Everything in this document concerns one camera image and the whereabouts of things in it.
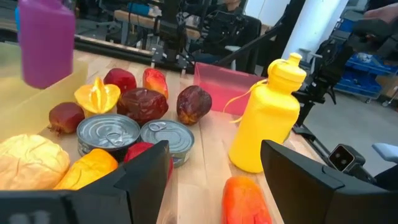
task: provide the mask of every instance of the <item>red pepper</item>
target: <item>red pepper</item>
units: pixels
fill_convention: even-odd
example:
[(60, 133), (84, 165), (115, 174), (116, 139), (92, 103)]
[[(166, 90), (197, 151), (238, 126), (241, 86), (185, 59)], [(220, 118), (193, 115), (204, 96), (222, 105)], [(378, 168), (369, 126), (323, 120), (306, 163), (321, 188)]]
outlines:
[(222, 224), (272, 224), (261, 189), (248, 177), (226, 181), (222, 212)]
[(142, 78), (142, 86), (148, 90), (154, 90), (163, 94), (166, 97), (166, 100), (169, 98), (166, 78), (159, 70), (154, 68), (145, 69), (144, 76)]
[(134, 75), (121, 68), (112, 68), (108, 74), (106, 74), (104, 84), (117, 85), (121, 93), (137, 88)]
[[(129, 162), (131, 159), (134, 159), (135, 157), (137, 157), (139, 154), (145, 152), (146, 150), (148, 150), (149, 148), (151, 148), (152, 146), (154, 146), (152, 143), (149, 142), (139, 142), (139, 143), (135, 143), (134, 145), (132, 145), (128, 150), (127, 150), (127, 154), (124, 157), (124, 163)], [(172, 175), (173, 172), (173, 158), (170, 158), (170, 165), (169, 165), (169, 174), (167, 176), (167, 180), (170, 179), (170, 176)]]

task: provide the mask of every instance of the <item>wooden tabletop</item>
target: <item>wooden tabletop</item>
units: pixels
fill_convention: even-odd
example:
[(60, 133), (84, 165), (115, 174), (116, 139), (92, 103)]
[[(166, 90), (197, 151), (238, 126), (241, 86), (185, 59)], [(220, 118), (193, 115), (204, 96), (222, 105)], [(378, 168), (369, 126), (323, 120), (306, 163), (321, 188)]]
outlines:
[[(147, 68), (147, 65), (80, 51), (75, 51), (75, 58), (89, 64), (87, 83), (93, 83), (95, 77), (103, 78), (110, 69), (117, 67), (134, 74), (138, 86), (141, 86), (142, 73)], [(176, 120), (177, 96), (184, 88), (192, 85), (193, 75), (181, 75), (167, 70), (163, 72), (169, 86), (169, 111), (163, 119)], [(227, 151), (238, 128), (236, 124), (229, 123), (234, 118), (230, 114), (210, 111), (198, 124), (189, 127), (195, 137), (195, 144), (187, 163), (173, 172), (165, 194), (170, 203), (158, 223), (221, 223), (223, 187), (228, 178), (236, 175), (248, 176), (261, 186), (273, 223), (283, 223), (264, 174), (245, 173), (228, 159)], [(69, 153), (72, 162), (80, 158), (75, 135), (58, 138), (48, 130), (40, 134), (60, 144)], [(306, 141), (294, 133), (290, 134), (285, 146), (311, 159), (322, 161)]]
[[(138, 16), (137, 14), (130, 13), (130, 22), (135, 25), (153, 29), (154, 25), (155, 25), (155, 18), (152, 17), (150, 14), (149, 14), (149, 16), (150, 17)], [(129, 13), (126, 11), (123, 11), (123, 10), (116, 10), (114, 12), (114, 17), (117, 20), (126, 22), (129, 20)], [(195, 39), (195, 40), (200, 38), (200, 32), (195, 29), (187, 28), (187, 35), (189, 38)]]

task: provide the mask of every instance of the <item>yellow tray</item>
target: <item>yellow tray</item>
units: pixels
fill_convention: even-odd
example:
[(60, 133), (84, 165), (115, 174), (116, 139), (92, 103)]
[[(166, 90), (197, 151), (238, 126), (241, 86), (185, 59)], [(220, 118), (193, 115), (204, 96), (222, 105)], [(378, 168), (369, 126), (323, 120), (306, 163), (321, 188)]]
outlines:
[(85, 84), (87, 72), (86, 63), (74, 61), (71, 75), (45, 90), (32, 88), (21, 78), (20, 48), (0, 43), (0, 141), (41, 132), (54, 106), (75, 101), (73, 93)]

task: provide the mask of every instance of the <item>purple bottle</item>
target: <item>purple bottle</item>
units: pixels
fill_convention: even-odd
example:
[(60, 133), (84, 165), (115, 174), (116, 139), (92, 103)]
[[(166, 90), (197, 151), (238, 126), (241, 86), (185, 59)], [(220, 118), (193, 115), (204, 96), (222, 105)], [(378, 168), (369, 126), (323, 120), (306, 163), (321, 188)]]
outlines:
[(61, 0), (19, 0), (24, 81), (45, 89), (73, 71), (75, 16)]

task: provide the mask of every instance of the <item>red fruit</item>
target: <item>red fruit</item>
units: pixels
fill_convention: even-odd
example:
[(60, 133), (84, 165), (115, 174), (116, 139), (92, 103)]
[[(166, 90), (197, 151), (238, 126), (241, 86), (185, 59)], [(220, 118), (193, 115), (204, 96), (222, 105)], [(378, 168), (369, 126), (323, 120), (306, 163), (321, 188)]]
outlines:
[(142, 78), (142, 87), (148, 90), (154, 90), (169, 98), (169, 91), (167, 89), (166, 78), (163, 73), (154, 68), (147, 68), (144, 71)]
[(222, 203), (222, 224), (272, 224), (260, 187), (248, 177), (229, 178)]
[(134, 75), (121, 68), (112, 68), (108, 74), (106, 74), (104, 84), (117, 85), (122, 94), (125, 91), (137, 88), (137, 82)]
[(152, 146), (154, 145), (149, 142), (139, 142), (130, 146), (130, 148), (127, 150), (126, 156), (124, 157), (124, 163), (129, 162), (131, 159), (137, 157), (139, 154), (145, 152)]
[(77, 126), (83, 121), (85, 114), (76, 103), (60, 103), (49, 113), (51, 127), (49, 129), (59, 134), (75, 133)]
[(140, 126), (148, 121), (160, 119), (168, 109), (164, 95), (145, 88), (129, 90), (123, 93), (118, 101), (118, 114), (128, 116)]
[[(135, 143), (134, 145), (130, 146), (130, 148), (127, 150), (126, 156), (124, 157), (124, 163), (129, 162), (131, 159), (134, 159), (139, 154), (145, 152), (152, 146), (154, 146), (154, 145), (149, 142), (139, 142), (139, 143)], [(170, 179), (170, 176), (172, 175), (172, 172), (173, 172), (173, 168), (174, 168), (173, 159), (170, 158), (169, 174), (167, 176), (167, 180)]]
[(178, 120), (185, 125), (196, 124), (209, 113), (212, 99), (209, 93), (193, 85), (184, 89), (177, 98)]

